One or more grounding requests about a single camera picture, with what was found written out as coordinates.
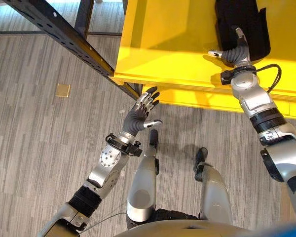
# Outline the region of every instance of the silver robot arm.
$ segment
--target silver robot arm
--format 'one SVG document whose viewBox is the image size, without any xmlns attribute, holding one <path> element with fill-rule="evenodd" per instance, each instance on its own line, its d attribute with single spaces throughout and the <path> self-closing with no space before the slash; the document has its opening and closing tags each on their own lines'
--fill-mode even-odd
<svg viewBox="0 0 296 237">
<path fill-rule="evenodd" d="M 209 51 L 209 55 L 219 57 L 235 66 L 232 71 L 221 73 L 222 84 L 231 84 L 234 97 L 250 119 L 265 148 L 261 151 L 263 162 L 270 176 L 285 182 L 291 202 L 296 212 L 296 129 L 285 121 L 277 109 L 269 92 L 259 86 L 256 70 L 250 61 L 249 47 L 240 28 L 236 29 L 238 46 L 228 51 Z"/>
<path fill-rule="evenodd" d="M 128 157 L 140 156 L 140 142 L 133 144 L 137 133 L 162 123 L 160 120 L 146 121 L 149 112 L 159 103 L 158 100 L 154 101 L 159 95 L 159 92 L 154 93 L 156 90 L 153 87 L 141 95 L 127 114 L 123 130 L 117 136 L 110 134 L 106 137 L 108 145 L 102 149 L 95 168 L 70 201 L 62 206 L 37 236 L 73 237 L 79 236 L 85 229 L 92 213 L 116 185 Z"/>
</svg>

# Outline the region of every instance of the floor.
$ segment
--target floor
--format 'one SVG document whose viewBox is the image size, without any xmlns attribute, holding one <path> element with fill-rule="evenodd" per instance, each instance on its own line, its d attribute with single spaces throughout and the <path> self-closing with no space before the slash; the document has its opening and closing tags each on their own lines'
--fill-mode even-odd
<svg viewBox="0 0 296 237">
<path fill-rule="evenodd" d="M 88 41 L 116 64 L 119 38 L 90 36 Z M 69 98 L 55 97 L 57 83 L 71 84 Z M 81 186 L 105 136 L 121 130 L 133 103 L 50 37 L 0 35 L 0 236 L 35 236 Z M 164 122 L 157 208 L 198 214 L 201 184 L 192 168 L 204 146 L 207 162 L 229 189 L 234 225 L 254 230 L 282 220 L 281 185 L 267 173 L 262 146 L 243 114 L 159 105 L 151 118 Z M 296 126 L 296 120 L 290 122 Z M 137 139 L 145 144 L 148 131 Z M 139 162 L 129 159 L 90 224 L 125 211 Z M 119 215 L 81 236 L 109 237 L 124 230 L 125 216 Z"/>
</svg>

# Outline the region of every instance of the cable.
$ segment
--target cable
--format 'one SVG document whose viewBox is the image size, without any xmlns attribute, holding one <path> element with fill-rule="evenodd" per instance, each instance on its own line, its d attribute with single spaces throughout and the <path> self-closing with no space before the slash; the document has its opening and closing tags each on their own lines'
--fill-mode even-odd
<svg viewBox="0 0 296 237">
<path fill-rule="evenodd" d="M 100 222 L 98 222 L 98 223 L 95 223 L 93 226 L 90 226 L 89 228 L 85 229 L 84 231 L 81 231 L 80 234 L 82 234 L 83 232 L 88 231 L 89 229 L 91 229 L 91 228 L 97 226 L 98 224 L 100 224 L 100 223 L 102 223 L 102 222 L 104 222 L 104 221 L 106 221 L 106 220 L 108 220 L 108 219 L 110 219 L 110 218 L 112 218 L 112 217 L 114 217 L 114 216 L 121 215 L 121 214 L 126 214 L 126 212 L 120 212 L 120 213 L 118 213 L 118 214 L 115 214 L 115 215 L 109 216 L 108 218 L 105 218 L 104 220 L 102 220 L 102 221 L 100 221 Z"/>
<path fill-rule="evenodd" d="M 276 78 L 275 78 L 273 84 L 268 88 L 267 93 L 270 93 L 274 89 L 274 87 L 277 85 L 277 83 L 280 81 L 281 76 L 282 76 L 281 67 L 278 64 L 273 63 L 273 64 L 269 64 L 269 65 L 267 65 L 265 67 L 262 67 L 260 69 L 255 70 L 256 72 L 260 72 L 262 70 L 269 69 L 269 68 L 277 68 L 278 72 L 277 72 L 277 75 L 276 75 Z"/>
</svg>

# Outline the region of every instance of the metal rack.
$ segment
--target metal rack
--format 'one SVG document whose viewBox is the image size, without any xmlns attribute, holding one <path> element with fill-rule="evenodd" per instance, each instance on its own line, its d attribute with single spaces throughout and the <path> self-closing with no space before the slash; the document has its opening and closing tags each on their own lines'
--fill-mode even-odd
<svg viewBox="0 0 296 237">
<path fill-rule="evenodd" d="M 94 0 L 80 1 L 74 27 L 45 0 L 4 0 L 4 2 L 130 97 L 134 99 L 139 97 L 141 86 L 134 85 L 134 89 L 129 83 L 118 85 L 110 79 L 114 76 L 114 68 L 86 40 Z"/>
</svg>

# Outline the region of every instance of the yellow tabletop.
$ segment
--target yellow tabletop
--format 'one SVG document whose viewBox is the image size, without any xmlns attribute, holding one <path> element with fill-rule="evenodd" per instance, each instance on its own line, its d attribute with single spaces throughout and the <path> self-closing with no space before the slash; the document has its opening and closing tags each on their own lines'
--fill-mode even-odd
<svg viewBox="0 0 296 237">
<path fill-rule="evenodd" d="M 296 0 L 257 3 L 259 9 L 266 7 L 271 53 L 255 66 L 281 66 L 282 79 L 271 94 L 279 108 L 285 104 L 287 116 L 295 118 Z M 180 95 L 163 96 L 164 103 L 203 107 L 203 102 L 189 105 L 186 97 L 210 96 L 220 102 L 207 100 L 207 108 L 239 111 L 230 85 L 220 82 L 220 72 L 230 68 L 207 55 L 219 48 L 214 6 L 215 0 L 130 0 L 112 79 L 119 84 L 158 85 Z M 276 73 L 276 69 L 259 72 L 260 85 L 268 88 Z"/>
</svg>

